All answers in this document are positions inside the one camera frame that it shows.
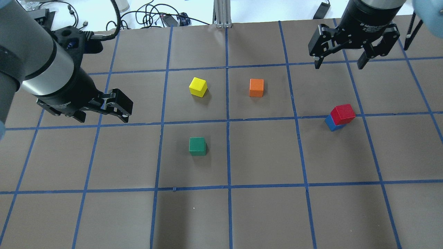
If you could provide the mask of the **green wooden block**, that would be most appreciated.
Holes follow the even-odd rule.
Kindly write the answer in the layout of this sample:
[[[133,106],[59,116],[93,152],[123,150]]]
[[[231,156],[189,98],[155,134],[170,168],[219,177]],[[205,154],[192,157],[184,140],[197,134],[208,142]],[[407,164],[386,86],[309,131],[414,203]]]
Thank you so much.
[[[206,140],[204,137],[190,137],[189,138],[189,153],[192,156],[206,155]]]

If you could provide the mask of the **red wooden block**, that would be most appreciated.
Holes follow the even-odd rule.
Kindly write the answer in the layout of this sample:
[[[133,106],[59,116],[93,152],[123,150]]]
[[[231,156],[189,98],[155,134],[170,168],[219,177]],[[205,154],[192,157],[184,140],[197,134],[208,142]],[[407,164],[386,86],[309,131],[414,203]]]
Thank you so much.
[[[335,106],[334,109],[332,109],[330,116],[336,126],[342,126],[355,119],[356,113],[351,104],[343,104]]]

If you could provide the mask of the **orange wooden block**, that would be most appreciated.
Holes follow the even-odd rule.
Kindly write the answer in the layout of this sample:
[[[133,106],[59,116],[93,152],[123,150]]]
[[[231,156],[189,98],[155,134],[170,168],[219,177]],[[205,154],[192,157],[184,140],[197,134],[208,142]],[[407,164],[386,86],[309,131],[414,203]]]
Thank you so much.
[[[249,96],[261,98],[264,95],[264,79],[250,79]]]

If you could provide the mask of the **yellow wooden block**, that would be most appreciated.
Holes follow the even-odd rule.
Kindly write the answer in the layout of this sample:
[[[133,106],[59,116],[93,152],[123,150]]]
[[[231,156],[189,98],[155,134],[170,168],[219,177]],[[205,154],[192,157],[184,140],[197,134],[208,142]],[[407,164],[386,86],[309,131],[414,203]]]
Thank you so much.
[[[206,80],[203,80],[203,79],[200,79],[197,77],[193,77],[193,79],[189,85],[190,94],[200,97],[200,98],[203,98],[207,89],[208,89],[208,86],[207,86]]]

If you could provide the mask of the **blue wooden block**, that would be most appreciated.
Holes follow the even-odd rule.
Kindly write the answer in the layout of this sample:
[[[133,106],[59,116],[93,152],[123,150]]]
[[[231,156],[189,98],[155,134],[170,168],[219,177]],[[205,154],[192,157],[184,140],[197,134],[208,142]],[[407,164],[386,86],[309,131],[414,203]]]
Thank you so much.
[[[326,123],[326,125],[328,126],[328,128],[329,128],[329,130],[331,131],[331,132],[334,132],[334,131],[337,131],[337,130],[339,130],[339,129],[342,129],[343,127],[345,127],[346,126],[346,123],[345,124],[340,124],[340,125],[336,125],[335,124],[335,122],[334,122],[334,120],[333,120],[333,118],[332,118],[332,115],[328,115],[327,117],[326,117],[326,119],[325,119],[325,123]]]

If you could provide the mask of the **aluminium frame post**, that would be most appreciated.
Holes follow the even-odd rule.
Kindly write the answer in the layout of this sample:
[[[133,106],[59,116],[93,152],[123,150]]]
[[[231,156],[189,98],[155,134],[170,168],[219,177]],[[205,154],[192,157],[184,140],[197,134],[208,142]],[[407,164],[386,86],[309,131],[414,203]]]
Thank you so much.
[[[231,28],[231,0],[214,0],[213,24],[217,28]]]

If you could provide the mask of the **black power adapter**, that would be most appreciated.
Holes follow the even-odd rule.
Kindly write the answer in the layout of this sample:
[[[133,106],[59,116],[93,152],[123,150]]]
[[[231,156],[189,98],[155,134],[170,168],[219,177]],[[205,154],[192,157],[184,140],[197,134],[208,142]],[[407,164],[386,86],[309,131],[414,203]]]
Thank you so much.
[[[161,15],[160,18],[166,27],[179,27],[179,22],[172,15]]]

